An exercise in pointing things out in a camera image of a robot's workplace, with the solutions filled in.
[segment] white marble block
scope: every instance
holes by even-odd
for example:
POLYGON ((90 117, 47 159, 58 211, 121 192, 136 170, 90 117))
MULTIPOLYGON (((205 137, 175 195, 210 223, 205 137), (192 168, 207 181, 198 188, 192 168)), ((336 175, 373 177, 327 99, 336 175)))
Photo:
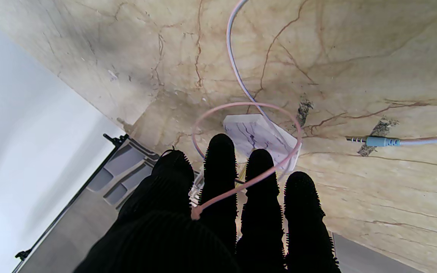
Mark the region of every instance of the white marble block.
MULTIPOLYGON (((229 115, 223 121, 227 135, 232 138, 236 149, 242 154, 250 157, 255 149, 266 149, 272 156, 274 166, 283 161, 289 151, 296 145, 296 138, 290 135, 283 128, 272 123, 281 133, 286 143, 279 138, 279 135, 267 124, 266 119, 260 114, 253 115, 229 115)), ((289 164, 280 169, 293 171, 298 161, 301 146, 298 152, 291 158, 289 164)))

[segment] audio jack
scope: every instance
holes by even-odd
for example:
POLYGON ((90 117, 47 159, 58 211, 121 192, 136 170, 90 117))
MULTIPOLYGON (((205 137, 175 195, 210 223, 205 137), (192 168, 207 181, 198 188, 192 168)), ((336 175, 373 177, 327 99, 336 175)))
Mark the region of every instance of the audio jack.
POLYGON ((374 147, 401 145, 401 140, 398 138, 384 138, 382 136, 348 136, 347 141, 365 143, 367 146, 374 147))

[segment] pink cable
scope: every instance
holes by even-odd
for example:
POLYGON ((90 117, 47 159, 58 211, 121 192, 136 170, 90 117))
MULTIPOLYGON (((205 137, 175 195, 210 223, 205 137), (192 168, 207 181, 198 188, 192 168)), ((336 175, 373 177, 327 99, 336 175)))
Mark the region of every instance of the pink cable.
POLYGON ((291 113, 289 113, 288 111, 282 109, 281 107, 277 107, 276 105, 273 104, 263 104, 260 102, 233 102, 231 104, 223 104, 220 105, 218 107, 215 107, 213 109, 208 110, 207 112, 205 112, 205 114, 202 114, 198 120, 196 120, 196 123, 193 125, 192 128, 192 135, 191 135, 191 139, 193 141, 193 145, 196 147, 196 150, 199 152, 199 154, 203 155, 203 152, 200 150, 200 148, 198 147, 197 143, 196 143, 196 128, 198 127, 198 125, 200 124, 201 121, 203 121, 207 116, 210 116, 212 113, 217 112, 218 110, 222 110, 224 108, 228 108, 228 107, 236 107, 236 106, 240 106, 240 105, 255 105, 255 106, 262 106, 262 107, 269 107, 269 108, 274 108, 284 114, 286 114, 294 123, 294 125, 296 126, 297 129, 297 136, 296 136, 296 146, 293 148, 293 150, 288 154, 288 156, 281 162, 279 162, 279 164, 277 164, 276 166, 273 166, 272 168, 270 168, 269 170, 265 171, 264 173, 258 175, 257 177, 253 178, 252 180, 246 182, 243 185, 240 185, 237 188, 234 188, 233 190, 229 190, 228 192, 222 193, 217 197, 213 197, 212 199, 208 200, 207 202, 205 202, 202 205, 193 207, 191 210, 191 219, 193 220, 198 220, 200 219, 200 214, 201 212, 206 209, 208 206, 222 200, 225 199, 231 195, 234 195, 236 193, 238 193, 239 191, 250 187, 251 185, 256 184, 257 182, 263 180, 264 178, 266 178, 267 176, 271 175, 273 172, 275 172, 279 167, 283 166, 284 164, 286 164, 292 157, 294 154, 296 154, 296 152, 298 152, 298 149, 300 148, 300 144, 301 144, 301 127, 300 124, 298 123, 297 119, 295 116, 293 116, 291 113))

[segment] beige marble surface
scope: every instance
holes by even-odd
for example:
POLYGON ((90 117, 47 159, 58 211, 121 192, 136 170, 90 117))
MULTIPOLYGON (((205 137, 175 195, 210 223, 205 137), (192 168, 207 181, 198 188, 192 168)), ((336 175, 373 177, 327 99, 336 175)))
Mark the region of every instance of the beige marble surface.
MULTIPOLYGON (((234 5, 0 0, 0 28, 138 141, 157 152, 175 145, 199 167, 191 124, 210 107, 246 101, 225 45, 234 5)), ((437 145, 361 157, 344 138, 368 135, 382 118, 395 124, 390 137, 437 135, 437 0, 250 0, 232 40, 258 101, 291 112, 312 103, 297 169, 314 179, 328 227, 437 272, 437 145)), ((202 147, 226 114, 247 110, 208 119, 202 147)))

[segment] white cable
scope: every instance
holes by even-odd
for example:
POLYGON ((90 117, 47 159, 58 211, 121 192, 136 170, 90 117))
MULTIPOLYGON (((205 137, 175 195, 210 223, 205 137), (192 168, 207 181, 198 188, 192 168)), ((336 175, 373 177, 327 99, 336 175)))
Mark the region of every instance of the white cable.
POLYGON ((429 140, 401 140, 401 145, 424 145, 424 144, 432 144, 437 143, 437 138, 429 139, 429 140))
MULTIPOLYGON (((239 10, 241 9, 241 7, 247 1, 248 0, 240 0, 237 3, 237 5, 234 8, 234 10, 232 11, 232 13, 230 14, 229 23, 227 24, 227 50, 229 51, 230 63, 232 64, 232 68, 234 69, 234 73, 236 74, 236 78, 237 78, 237 81, 239 82, 239 85, 241 86, 242 90, 244 91, 245 95, 249 98, 249 100, 251 102, 256 102, 255 99, 250 95, 249 91, 247 90, 247 88, 245 87, 245 85, 244 85, 244 83, 242 81, 242 78, 241 78, 241 75, 239 73, 239 70, 237 69, 236 60, 234 59, 234 54, 232 53, 232 43, 231 43, 231 32, 232 32, 232 25, 234 24, 234 19, 236 18, 236 15, 239 12, 239 10)), ((272 131, 277 133, 279 138, 281 138, 281 140, 283 141, 284 146, 286 148, 286 151, 287 152, 291 152, 292 147, 286 142, 286 140, 283 137, 283 135, 281 133, 279 133, 279 130, 276 128, 276 126, 274 126, 274 124, 272 124, 272 121, 269 118, 269 116, 267 116, 267 114, 262 110, 262 108, 258 104, 255 104, 255 107, 257 107, 257 110, 259 110, 259 112, 264 116, 264 118, 267 121, 267 124, 269 125, 269 128, 271 128, 272 131)), ((286 170, 283 172, 283 174, 281 174, 281 176, 279 177, 278 181, 280 181, 281 178, 283 178, 284 175, 287 173, 288 169, 291 166, 291 162, 292 161, 289 160, 288 166, 286 167, 286 170)))

